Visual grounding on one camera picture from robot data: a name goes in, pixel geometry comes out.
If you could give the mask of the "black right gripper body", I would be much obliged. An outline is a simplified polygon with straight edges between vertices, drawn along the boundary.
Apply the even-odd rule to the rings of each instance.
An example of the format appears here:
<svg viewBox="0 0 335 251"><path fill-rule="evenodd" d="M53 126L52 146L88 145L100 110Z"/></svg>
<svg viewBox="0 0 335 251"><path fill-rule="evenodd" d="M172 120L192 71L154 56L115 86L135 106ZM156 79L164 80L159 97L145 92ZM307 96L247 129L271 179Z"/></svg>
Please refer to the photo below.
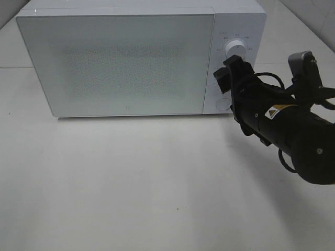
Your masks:
<svg viewBox="0 0 335 251"><path fill-rule="evenodd" d="M298 103L278 86L262 82L253 71L230 71L232 110L246 136L265 145L296 146Z"/></svg>

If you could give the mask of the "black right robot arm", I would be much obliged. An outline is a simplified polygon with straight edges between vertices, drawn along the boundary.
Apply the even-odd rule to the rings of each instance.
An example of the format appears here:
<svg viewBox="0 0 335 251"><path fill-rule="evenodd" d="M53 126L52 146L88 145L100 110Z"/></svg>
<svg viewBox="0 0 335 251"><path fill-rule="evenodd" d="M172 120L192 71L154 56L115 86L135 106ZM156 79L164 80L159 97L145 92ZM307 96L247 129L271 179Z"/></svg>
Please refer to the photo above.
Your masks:
<svg viewBox="0 0 335 251"><path fill-rule="evenodd" d="M316 185L334 184L334 123L311 111L320 105L334 110L334 89L324 87L310 51L294 53L288 64L292 84L262 81L250 63L234 55L214 72L223 93L231 93L231 110L242 132L264 145L275 145L281 164Z"/></svg>

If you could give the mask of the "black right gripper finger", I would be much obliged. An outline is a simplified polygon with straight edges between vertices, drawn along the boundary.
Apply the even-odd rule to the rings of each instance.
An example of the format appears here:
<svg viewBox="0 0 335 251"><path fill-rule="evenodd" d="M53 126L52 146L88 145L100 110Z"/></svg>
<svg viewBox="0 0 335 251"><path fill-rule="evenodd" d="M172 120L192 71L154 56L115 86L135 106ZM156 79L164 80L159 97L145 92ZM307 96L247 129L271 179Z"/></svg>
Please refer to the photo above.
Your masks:
<svg viewBox="0 0 335 251"><path fill-rule="evenodd" d="M222 94L231 90L230 72L226 67L221 67L213 73Z"/></svg>
<svg viewBox="0 0 335 251"><path fill-rule="evenodd" d="M253 74L252 65L240 56L233 55L223 61L223 64L228 69L230 78L243 78Z"/></svg>

